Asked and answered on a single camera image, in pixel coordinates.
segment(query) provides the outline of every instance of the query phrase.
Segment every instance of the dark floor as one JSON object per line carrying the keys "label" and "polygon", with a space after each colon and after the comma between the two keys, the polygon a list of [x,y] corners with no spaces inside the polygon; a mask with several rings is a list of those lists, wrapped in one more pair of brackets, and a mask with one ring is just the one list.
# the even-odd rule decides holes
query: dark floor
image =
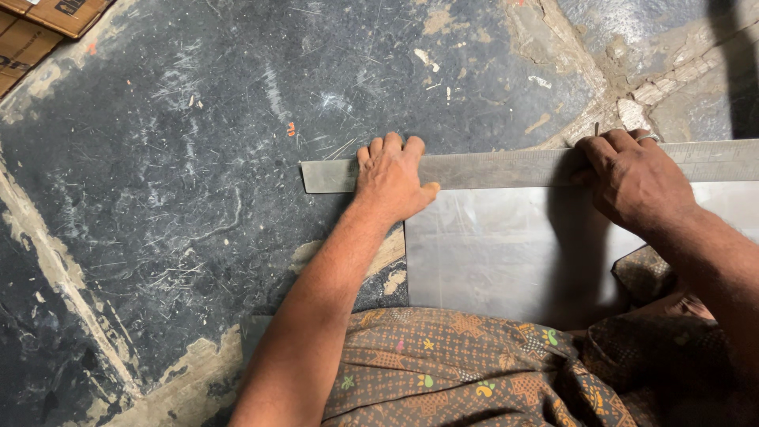
{"label": "dark floor", "polygon": [[[0,198],[6,222],[22,223],[0,248],[0,407],[12,415],[0,425],[130,424],[138,402],[203,372],[202,358],[177,367],[194,344],[234,352],[222,337],[243,315],[273,314],[295,250],[326,238],[350,201],[305,194],[301,160],[349,158],[388,131],[434,154],[558,147],[596,121],[731,138],[730,113],[699,119],[746,103],[726,89],[729,57],[677,80],[673,93],[690,94],[676,106],[630,93],[722,58],[719,40],[693,35],[710,34],[712,16],[729,27],[732,9],[606,3],[117,0],[0,104]],[[751,53],[757,4],[736,10],[724,38]],[[637,31],[630,17],[656,25]],[[385,292],[403,270],[401,258],[368,279],[356,309],[408,304],[405,282]],[[200,425],[234,395],[208,403],[203,381],[139,412],[144,425]]]}

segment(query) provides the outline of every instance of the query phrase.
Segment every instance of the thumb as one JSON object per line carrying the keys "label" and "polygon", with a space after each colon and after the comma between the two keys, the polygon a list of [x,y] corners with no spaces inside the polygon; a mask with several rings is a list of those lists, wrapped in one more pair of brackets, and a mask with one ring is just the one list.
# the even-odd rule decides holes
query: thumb
{"label": "thumb", "polygon": [[422,194],[427,196],[430,203],[437,198],[437,192],[440,191],[440,184],[437,182],[428,182],[422,185]]}
{"label": "thumb", "polygon": [[572,184],[582,184],[586,187],[596,188],[600,178],[594,169],[585,169],[575,173],[569,179]]}

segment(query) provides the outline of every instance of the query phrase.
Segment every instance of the dirt patch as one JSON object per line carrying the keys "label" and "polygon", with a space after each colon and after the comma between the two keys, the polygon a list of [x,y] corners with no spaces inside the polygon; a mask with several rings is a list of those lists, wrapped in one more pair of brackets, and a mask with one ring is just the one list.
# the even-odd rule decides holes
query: dirt patch
{"label": "dirt patch", "polygon": [[438,32],[448,34],[453,30],[469,28],[468,22],[454,22],[456,17],[452,17],[450,11],[451,5],[445,5],[442,9],[438,8],[428,11],[422,34],[428,36]]}

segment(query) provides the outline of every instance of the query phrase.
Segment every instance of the orange paint mark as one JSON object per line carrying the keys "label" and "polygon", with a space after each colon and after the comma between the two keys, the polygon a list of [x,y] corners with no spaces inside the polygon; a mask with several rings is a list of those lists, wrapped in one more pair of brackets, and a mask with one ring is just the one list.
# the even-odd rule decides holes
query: orange paint mark
{"label": "orange paint mark", "polygon": [[89,54],[90,54],[90,56],[92,56],[92,55],[95,55],[95,54],[97,53],[97,49],[95,49],[95,43],[97,43],[97,39],[95,39],[95,41],[94,41],[94,42],[92,42],[92,43],[91,43],[91,44],[90,44],[90,45],[87,47],[87,50],[85,50],[85,52],[89,53]]}

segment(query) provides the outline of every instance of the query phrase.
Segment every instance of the knuckle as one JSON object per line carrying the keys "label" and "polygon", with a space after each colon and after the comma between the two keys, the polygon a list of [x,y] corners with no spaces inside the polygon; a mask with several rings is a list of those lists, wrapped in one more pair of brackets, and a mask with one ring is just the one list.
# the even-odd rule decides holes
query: knuckle
{"label": "knuckle", "polygon": [[608,135],[612,138],[622,138],[624,136],[629,136],[627,131],[624,129],[612,129],[608,132]]}

